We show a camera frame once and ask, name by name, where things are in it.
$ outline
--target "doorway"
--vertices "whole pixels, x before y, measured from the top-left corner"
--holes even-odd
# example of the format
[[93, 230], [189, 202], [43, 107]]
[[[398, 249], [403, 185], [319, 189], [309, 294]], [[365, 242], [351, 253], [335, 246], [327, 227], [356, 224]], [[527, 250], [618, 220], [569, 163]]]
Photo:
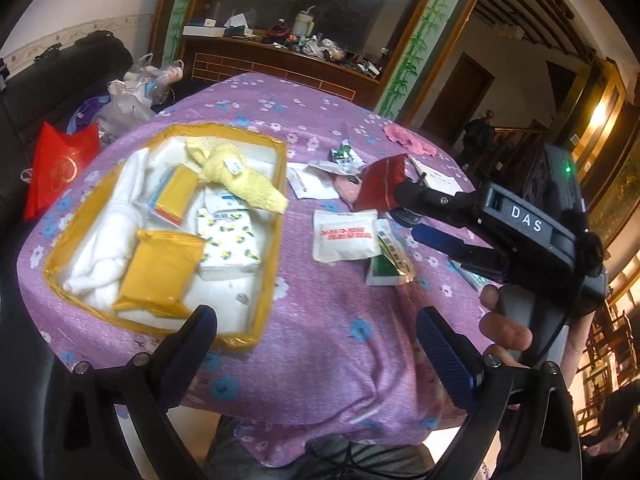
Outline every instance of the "doorway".
[[493, 81], [487, 69], [463, 52], [421, 130], [437, 144], [452, 146]]

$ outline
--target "table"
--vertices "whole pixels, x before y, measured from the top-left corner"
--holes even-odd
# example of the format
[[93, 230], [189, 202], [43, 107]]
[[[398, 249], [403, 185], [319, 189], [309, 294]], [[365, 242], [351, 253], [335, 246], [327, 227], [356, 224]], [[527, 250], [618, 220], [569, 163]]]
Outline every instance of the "table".
[[[385, 137], [389, 121], [376, 114], [259, 74], [235, 76], [161, 112], [100, 154], [39, 222], [18, 257], [24, 303], [69, 368], [81, 360], [97, 368], [123, 365], [159, 342], [111, 326], [57, 297], [42, 277], [50, 248], [101, 177], [140, 144], [173, 123], [211, 121], [286, 140], [287, 156], [296, 162], [327, 158], [329, 149], [346, 137], [366, 162], [404, 152]], [[464, 190], [472, 189], [441, 150], [418, 160], [455, 176]], [[489, 341], [478, 330], [483, 311], [477, 293], [443, 254], [419, 246], [396, 224], [396, 236], [419, 273], [402, 301], [391, 287], [365, 286], [368, 261], [314, 261], [314, 209], [342, 211], [347, 206], [340, 200], [297, 200], [288, 186], [287, 195], [290, 207], [273, 309], [262, 341], [251, 352], [209, 352], [184, 404], [244, 418], [238, 438], [273, 466], [289, 463], [304, 451], [307, 440], [323, 434], [418, 444], [432, 429], [460, 424], [463, 413], [438, 386], [415, 340], [415, 313], [434, 304], [454, 330], [483, 350]], [[478, 242], [466, 229], [441, 227]]]

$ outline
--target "yellow packet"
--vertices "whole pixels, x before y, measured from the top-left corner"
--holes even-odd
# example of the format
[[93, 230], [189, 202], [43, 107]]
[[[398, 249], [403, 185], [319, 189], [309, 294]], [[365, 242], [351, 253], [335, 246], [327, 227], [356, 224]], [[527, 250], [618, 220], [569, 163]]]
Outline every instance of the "yellow packet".
[[122, 280], [115, 311], [144, 308], [154, 316], [187, 318], [184, 289], [202, 259], [206, 241], [175, 231], [138, 231], [140, 243]]

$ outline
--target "jeans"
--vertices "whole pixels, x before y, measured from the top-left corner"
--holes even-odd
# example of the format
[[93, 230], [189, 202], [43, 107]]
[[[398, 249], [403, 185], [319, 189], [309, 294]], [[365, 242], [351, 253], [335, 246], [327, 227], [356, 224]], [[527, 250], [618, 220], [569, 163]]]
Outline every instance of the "jeans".
[[[263, 466], [234, 436], [240, 420], [222, 416], [204, 465], [210, 480], [382, 480], [387, 476], [415, 476], [433, 467], [424, 446], [370, 446], [349, 443], [340, 435], [328, 435], [308, 442], [306, 452], [289, 465]], [[342, 464], [351, 451], [353, 461], [362, 470]]]

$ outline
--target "wooden cabinet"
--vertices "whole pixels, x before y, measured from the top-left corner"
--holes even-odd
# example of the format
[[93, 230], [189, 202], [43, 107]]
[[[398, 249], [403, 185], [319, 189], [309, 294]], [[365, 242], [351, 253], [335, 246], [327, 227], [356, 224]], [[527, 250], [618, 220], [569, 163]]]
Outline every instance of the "wooden cabinet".
[[375, 105], [378, 81], [334, 63], [235, 38], [184, 36], [183, 42], [185, 73], [192, 78], [217, 82], [258, 72], [317, 88], [363, 108]]

